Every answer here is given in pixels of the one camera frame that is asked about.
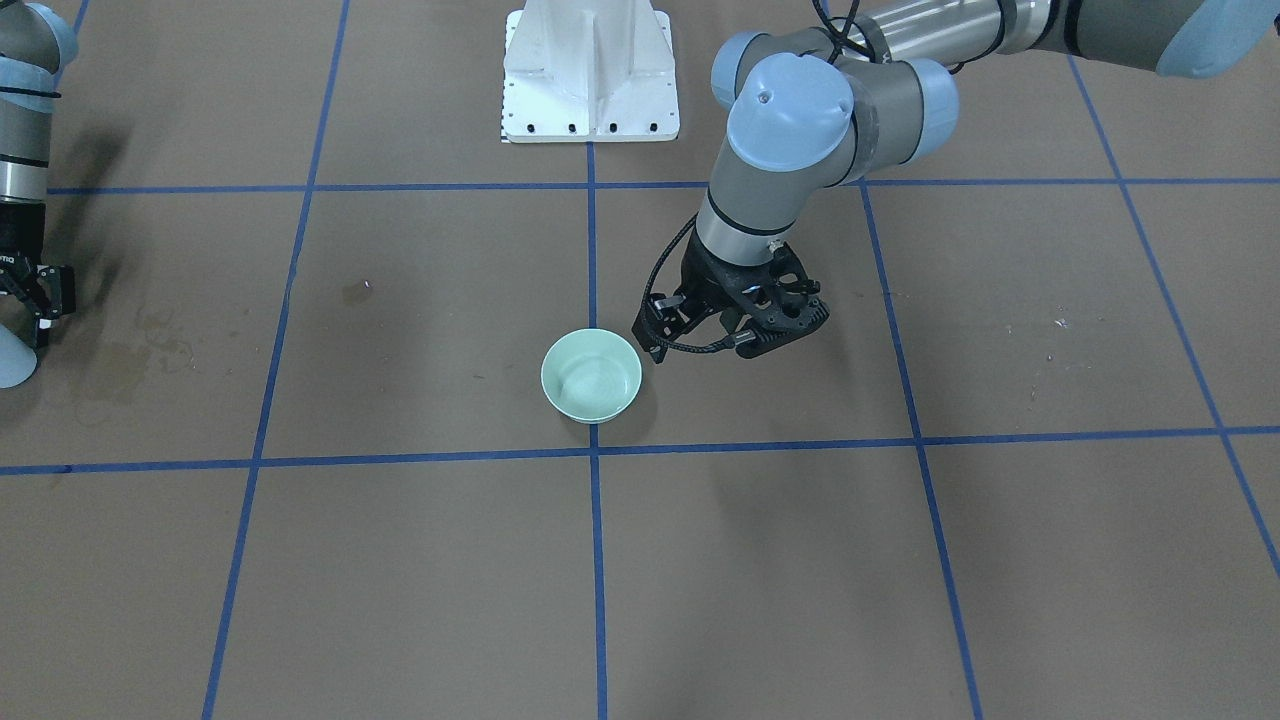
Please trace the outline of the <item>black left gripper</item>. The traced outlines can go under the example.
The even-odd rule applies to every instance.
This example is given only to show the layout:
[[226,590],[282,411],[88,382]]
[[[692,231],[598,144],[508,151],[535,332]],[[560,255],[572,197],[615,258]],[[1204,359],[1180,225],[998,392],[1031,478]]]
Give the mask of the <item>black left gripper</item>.
[[[714,354],[732,348],[754,359],[817,332],[829,309],[820,284],[810,278],[788,243],[767,254],[758,266],[739,266],[713,255],[699,238],[690,238],[681,261],[681,283],[673,295],[652,291],[657,273],[675,250],[663,251],[645,284],[631,332],[653,363],[667,351]],[[718,318],[724,338],[710,345],[680,343],[704,320]]]

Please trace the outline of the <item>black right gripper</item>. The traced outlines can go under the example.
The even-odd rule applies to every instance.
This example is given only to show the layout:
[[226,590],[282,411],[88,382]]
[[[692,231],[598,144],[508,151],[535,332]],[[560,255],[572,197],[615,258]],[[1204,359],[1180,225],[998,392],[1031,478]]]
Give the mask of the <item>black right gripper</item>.
[[76,273],[72,266],[44,263],[46,208],[41,202],[1,205],[3,292],[32,315],[29,347],[49,346],[54,322],[76,313]]

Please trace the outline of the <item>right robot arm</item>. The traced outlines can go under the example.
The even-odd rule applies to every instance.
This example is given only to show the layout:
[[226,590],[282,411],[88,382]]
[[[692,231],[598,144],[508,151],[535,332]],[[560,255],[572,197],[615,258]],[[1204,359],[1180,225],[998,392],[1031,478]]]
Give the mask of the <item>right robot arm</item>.
[[1,4],[3,295],[31,316],[26,342],[45,348],[77,309],[76,272],[44,260],[58,72],[77,56],[76,32],[49,6]]

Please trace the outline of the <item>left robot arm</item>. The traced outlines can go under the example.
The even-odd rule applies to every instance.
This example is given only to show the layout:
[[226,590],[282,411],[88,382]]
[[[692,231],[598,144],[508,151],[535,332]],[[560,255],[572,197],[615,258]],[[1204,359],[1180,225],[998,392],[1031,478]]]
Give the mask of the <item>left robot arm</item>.
[[758,357],[829,318],[787,238],[818,190],[946,143],[955,74],[993,55],[1060,53],[1157,76],[1210,78],[1277,28],[1275,1],[896,1],[818,26],[744,32],[716,54],[724,142],[673,293],[650,286],[632,325],[655,363],[731,350]]

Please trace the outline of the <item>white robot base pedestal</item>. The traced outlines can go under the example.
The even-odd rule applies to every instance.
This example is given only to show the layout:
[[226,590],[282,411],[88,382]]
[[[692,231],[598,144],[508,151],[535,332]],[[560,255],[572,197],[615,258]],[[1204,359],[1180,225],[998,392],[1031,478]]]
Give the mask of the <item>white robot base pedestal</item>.
[[640,143],[678,137],[672,23],[652,3],[526,1],[503,27],[503,141]]

